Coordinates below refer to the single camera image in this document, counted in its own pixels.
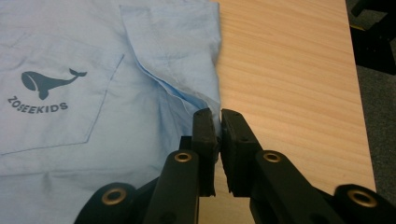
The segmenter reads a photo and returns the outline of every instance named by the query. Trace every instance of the light blue shirt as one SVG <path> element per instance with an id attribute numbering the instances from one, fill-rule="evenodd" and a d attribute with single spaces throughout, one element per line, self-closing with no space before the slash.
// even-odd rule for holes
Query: light blue shirt
<path id="1" fill-rule="evenodd" d="M 219 132 L 219 5 L 0 1 L 0 223 L 73 223 L 157 177 L 192 114 Z"/>

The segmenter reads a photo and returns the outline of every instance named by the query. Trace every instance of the wooden table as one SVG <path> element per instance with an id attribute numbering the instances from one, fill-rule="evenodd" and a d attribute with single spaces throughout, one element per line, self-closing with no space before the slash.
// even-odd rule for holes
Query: wooden table
<path id="1" fill-rule="evenodd" d="M 263 148 L 282 152 L 315 187 L 375 189 L 344 0 L 219 0 L 222 107 L 242 113 Z M 216 198 L 200 222 L 254 223 L 248 199 Z"/>

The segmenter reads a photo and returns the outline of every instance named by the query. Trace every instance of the shirt pocket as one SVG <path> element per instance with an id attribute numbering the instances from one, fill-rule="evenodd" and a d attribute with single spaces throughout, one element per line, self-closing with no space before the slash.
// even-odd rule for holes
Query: shirt pocket
<path id="1" fill-rule="evenodd" d="M 15 39 L 0 45 L 0 154 L 86 143 L 123 55 L 50 35 Z"/>

